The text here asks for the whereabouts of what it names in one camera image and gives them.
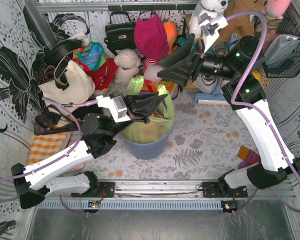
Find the green plastic trash bag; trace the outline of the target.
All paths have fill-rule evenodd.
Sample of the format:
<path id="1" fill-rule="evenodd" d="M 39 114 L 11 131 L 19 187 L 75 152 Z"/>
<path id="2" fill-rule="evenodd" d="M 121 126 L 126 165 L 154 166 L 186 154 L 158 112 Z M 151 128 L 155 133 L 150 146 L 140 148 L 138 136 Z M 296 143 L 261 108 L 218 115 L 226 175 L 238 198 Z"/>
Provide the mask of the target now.
<path id="1" fill-rule="evenodd" d="M 162 138 L 173 126 L 175 108 L 169 91 L 163 84 L 156 85 L 156 92 L 161 96 L 167 94 L 155 112 L 149 117 L 149 123 L 134 122 L 121 132 L 121 135 L 134 143 L 147 144 Z"/>

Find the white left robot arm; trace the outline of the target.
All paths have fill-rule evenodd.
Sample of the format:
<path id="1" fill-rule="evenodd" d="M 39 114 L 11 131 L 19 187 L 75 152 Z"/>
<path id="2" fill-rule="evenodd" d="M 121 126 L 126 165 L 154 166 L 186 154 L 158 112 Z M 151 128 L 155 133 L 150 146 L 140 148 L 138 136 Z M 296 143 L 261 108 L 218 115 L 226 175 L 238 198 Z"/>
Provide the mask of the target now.
<path id="1" fill-rule="evenodd" d="M 94 197 L 100 189 L 91 171 L 62 177 L 61 174 L 107 154 L 117 143 L 114 137 L 135 122 L 148 124 L 150 116 L 165 101 L 167 94 L 97 96 L 83 106 L 108 109 L 110 116 L 88 113 L 78 124 L 79 138 L 66 149 L 38 163 L 11 167 L 13 183 L 22 209 L 39 205 L 51 196 L 69 194 L 75 198 Z"/>

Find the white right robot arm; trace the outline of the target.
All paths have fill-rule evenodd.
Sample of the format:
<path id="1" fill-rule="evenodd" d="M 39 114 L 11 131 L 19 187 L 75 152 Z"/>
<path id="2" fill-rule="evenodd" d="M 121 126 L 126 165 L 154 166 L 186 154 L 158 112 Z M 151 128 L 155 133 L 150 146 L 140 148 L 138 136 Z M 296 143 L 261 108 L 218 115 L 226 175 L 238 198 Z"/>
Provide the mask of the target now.
<path id="1" fill-rule="evenodd" d="M 219 190 L 226 195 L 232 189 L 253 185 L 257 189 L 276 186 L 288 175 L 300 170 L 300 158 L 285 145 L 272 119 L 266 94 L 253 76 L 252 68 L 262 58 L 261 40 L 244 36 L 223 56 L 208 51 L 199 41 L 192 47 L 194 34 L 174 53 L 162 58 L 164 69 L 157 75 L 180 87 L 199 73 L 229 80 L 222 87 L 225 100 L 245 123 L 258 149 L 260 162 L 231 170 L 218 178 Z"/>

